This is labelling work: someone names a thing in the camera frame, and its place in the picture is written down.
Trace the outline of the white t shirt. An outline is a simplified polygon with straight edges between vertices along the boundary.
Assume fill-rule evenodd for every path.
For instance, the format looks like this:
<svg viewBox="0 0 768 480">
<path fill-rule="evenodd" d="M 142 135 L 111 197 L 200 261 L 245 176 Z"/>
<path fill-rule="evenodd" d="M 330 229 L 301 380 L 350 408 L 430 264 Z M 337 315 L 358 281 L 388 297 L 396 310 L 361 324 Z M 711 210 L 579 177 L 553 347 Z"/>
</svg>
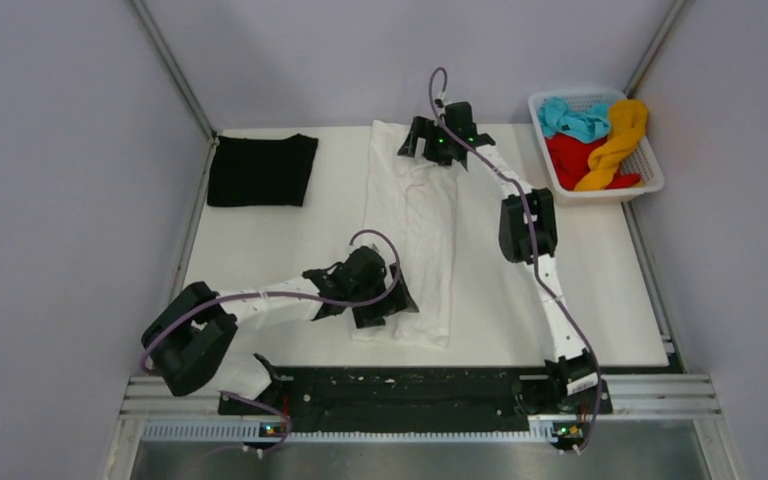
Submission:
<svg viewBox="0 0 768 480">
<path fill-rule="evenodd" d="M 452 318 L 457 172 L 421 157 L 399 156 L 408 133 L 403 124 L 372 123 L 363 226 L 395 245 L 419 311 L 398 313 L 384 326 L 356 330 L 351 338 L 443 349 Z"/>
</svg>

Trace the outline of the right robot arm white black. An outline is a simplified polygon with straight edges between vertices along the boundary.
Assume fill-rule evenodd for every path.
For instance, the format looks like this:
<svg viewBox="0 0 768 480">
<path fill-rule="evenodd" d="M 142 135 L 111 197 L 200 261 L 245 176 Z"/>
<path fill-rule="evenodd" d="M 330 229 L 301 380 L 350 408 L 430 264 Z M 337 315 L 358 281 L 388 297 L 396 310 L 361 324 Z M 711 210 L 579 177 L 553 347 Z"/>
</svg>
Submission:
<svg viewBox="0 0 768 480">
<path fill-rule="evenodd" d="M 478 130 L 467 102 L 430 102 L 431 117 L 413 118 L 398 153 L 421 155 L 440 166 L 466 167 L 479 161 L 501 191 L 498 244 L 536 292 L 542 310 L 539 338 L 548 375 L 546 397 L 556 410 L 592 420 L 601 410 L 605 387 L 594 349 L 564 299 L 557 268 L 555 203 L 547 188 L 537 188 L 503 158 L 493 137 Z"/>
</svg>

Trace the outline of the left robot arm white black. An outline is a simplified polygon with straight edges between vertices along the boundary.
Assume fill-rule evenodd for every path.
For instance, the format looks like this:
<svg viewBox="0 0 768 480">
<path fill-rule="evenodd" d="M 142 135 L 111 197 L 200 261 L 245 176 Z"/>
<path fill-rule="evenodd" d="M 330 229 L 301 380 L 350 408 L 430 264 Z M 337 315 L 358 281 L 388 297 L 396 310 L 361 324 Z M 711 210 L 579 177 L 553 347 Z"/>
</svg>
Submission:
<svg viewBox="0 0 768 480">
<path fill-rule="evenodd" d="M 418 310 L 399 262 L 360 246 L 343 261 L 263 290 L 222 293 L 204 281 L 189 284 L 143 332 L 140 365 L 160 376 L 175 397 L 218 393 L 223 414 L 286 415 L 280 377 L 263 355 L 243 351 L 246 335 L 345 311 L 356 328 L 372 329 Z"/>
</svg>

